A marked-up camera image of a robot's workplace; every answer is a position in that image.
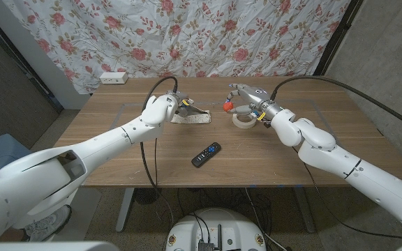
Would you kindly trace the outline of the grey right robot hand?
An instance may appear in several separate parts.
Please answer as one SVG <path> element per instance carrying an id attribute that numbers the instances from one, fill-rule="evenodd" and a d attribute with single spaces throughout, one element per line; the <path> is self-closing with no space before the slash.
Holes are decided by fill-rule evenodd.
<path id="1" fill-rule="evenodd" d="M 229 114 L 248 115 L 253 112 L 259 114 L 258 120 L 271 121 L 282 108 L 273 100 L 270 95 L 261 88 L 252 87 L 246 84 L 230 84 L 233 90 L 228 94 L 223 109 Z M 238 96 L 246 104 L 234 107 L 232 99 Z"/>

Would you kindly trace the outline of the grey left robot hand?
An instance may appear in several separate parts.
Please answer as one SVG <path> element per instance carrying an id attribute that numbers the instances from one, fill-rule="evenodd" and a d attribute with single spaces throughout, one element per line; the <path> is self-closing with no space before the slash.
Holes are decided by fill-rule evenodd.
<path id="1" fill-rule="evenodd" d="M 177 109 L 175 111 L 175 114 L 178 114 L 181 117 L 187 117 L 190 115 L 203 113 L 202 110 L 192 106 L 192 104 L 189 103 L 187 94 L 178 91 L 176 93 L 170 93 L 170 95 L 174 96 L 177 99 Z"/>

